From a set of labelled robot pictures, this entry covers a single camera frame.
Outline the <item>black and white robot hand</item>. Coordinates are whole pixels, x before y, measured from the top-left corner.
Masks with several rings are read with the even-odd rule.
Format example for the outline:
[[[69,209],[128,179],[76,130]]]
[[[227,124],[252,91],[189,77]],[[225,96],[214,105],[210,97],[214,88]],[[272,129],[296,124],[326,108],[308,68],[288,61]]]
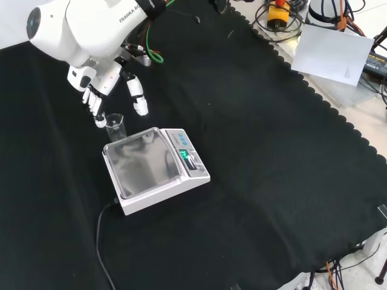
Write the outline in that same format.
[[[128,87],[136,113],[140,116],[147,115],[148,103],[140,80],[135,74],[125,72],[120,62],[114,61],[112,66],[100,76],[97,75],[97,70],[90,66],[69,67],[67,80],[83,94],[82,103],[88,106],[98,128],[104,128],[107,125],[103,98],[113,92],[120,79],[123,79]]]

